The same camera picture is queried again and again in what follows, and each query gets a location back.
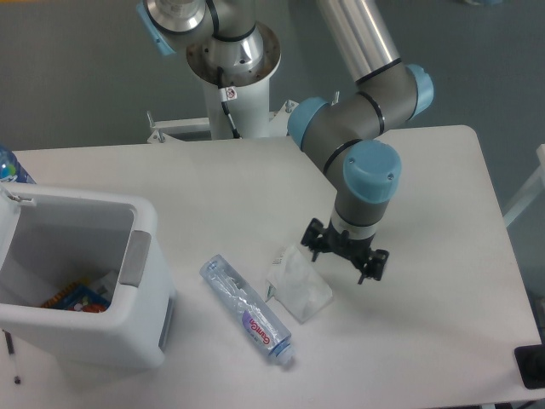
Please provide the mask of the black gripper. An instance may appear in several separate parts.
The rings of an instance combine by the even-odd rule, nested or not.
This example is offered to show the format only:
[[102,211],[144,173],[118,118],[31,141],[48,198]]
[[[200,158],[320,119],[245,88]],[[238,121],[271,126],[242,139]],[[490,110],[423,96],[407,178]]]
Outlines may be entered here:
[[301,238],[301,244],[312,252],[313,262],[322,253],[333,253],[348,260],[360,271],[358,284],[362,285],[365,279],[380,281],[389,258],[388,251],[371,249],[372,239],[352,239],[347,230],[338,233],[331,224],[326,228],[319,219],[313,218]]

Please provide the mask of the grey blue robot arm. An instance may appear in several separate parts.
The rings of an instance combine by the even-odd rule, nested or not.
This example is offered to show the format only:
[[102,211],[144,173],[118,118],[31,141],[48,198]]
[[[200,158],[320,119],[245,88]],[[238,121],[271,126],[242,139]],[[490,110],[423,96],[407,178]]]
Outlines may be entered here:
[[[339,102],[313,97],[288,110],[286,132],[336,190],[328,223],[312,220],[301,242],[314,255],[348,260],[379,280],[389,254],[373,249],[379,221],[400,178],[397,152],[379,138],[433,101],[433,82],[400,58],[372,1],[321,1],[318,8],[356,85]],[[205,93],[215,140],[273,132],[269,80],[278,38],[252,1],[140,1],[137,13],[164,55],[183,52]]]

